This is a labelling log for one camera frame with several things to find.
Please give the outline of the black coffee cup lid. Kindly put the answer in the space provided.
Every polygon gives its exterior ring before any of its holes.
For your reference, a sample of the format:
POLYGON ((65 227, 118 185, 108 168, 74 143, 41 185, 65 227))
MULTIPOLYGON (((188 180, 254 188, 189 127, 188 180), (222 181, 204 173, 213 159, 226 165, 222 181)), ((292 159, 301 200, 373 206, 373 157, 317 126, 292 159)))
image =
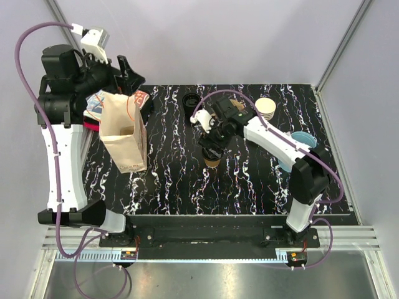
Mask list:
POLYGON ((202 148, 201 150, 203 158, 208 161, 217 161, 222 158, 222 153, 219 153, 213 149, 202 148))

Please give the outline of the paper takeout bag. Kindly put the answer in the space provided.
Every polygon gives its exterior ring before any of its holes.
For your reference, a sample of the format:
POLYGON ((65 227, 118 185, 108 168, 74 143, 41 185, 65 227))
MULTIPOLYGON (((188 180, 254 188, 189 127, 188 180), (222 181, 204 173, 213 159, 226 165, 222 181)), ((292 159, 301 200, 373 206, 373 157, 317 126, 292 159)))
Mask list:
POLYGON ((147 131, 138 105, 130 105, 128 115, 122 106, 123 94, 105 92, 99 136, 121 173, 137 173, 147 169, 147 131), (120 136, 122 128, 133 126, 133 135, 120 136))

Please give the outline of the cardboard cup carrier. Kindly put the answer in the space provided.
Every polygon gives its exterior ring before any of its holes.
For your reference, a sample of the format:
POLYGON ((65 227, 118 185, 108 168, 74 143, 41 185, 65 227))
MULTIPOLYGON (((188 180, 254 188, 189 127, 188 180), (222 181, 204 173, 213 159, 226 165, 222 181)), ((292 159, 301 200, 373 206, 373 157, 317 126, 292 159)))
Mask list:
POLYGON ((127 136, 127 135, 133 135, 135 128, 133 126, 128 126, 125 128, 122 128, 120 130, 120 136, 127 136))

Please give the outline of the red cloth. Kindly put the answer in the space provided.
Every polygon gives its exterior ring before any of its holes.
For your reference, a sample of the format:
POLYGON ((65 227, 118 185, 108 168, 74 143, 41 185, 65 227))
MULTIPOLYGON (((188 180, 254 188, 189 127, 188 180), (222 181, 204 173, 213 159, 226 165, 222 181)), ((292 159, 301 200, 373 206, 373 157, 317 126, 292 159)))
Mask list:
POLYGON ((99 132, 100 124, 98 122, 95 122, 95 123, 84 122, 84 127, 88 130, 92 130, 94 132, 99 132))

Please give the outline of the single paper coffee cup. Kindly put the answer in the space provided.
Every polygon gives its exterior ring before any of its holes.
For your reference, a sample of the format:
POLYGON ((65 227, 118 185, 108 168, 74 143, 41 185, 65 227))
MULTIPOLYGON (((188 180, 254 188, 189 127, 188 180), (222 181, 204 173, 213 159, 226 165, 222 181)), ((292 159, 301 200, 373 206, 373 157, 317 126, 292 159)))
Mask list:
POLYGON ((216 168, 220 164, 220 159, 204 159, 205 165, 209 168, 216 168))

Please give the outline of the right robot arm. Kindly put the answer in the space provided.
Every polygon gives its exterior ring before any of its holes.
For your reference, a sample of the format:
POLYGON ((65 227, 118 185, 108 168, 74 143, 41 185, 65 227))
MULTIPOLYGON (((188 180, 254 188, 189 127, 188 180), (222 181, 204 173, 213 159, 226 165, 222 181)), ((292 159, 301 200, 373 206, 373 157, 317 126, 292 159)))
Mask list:
POLYGON ((213 104, 213 112, 196 108, 190 121, 199 123, 203 135, 199 140, 206 162, 218 161, 230 141, 240 136, 262 147, 282 161, 291 171, 289 192, 292 204, 283 231, 284 242, 297 247, 305 240, 315 204, 330 184, 324 167, 324 149, 300 143, 256 115, 252 108, 239 109, 231 100, 213 104))

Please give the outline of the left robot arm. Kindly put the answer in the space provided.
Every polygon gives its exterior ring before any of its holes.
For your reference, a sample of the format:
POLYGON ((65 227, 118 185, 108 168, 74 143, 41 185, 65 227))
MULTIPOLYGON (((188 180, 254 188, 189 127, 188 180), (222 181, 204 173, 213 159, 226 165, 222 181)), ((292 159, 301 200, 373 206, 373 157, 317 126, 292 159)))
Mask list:
POLYGON ((37 122, 47 148, 49 199, 37 215, 43 225, 96 227, 113 233, 122 247, 135 238, 126 217, 107 209, 103 200, 89 202, 82 182, 81 146, 87 98, 98 91, 132 95, 145 79, 134 72, 125 56, 117 57, 118 68, 93 51, 80 53, 70 45, 43 50, 46 74, 41 79, 37 122))

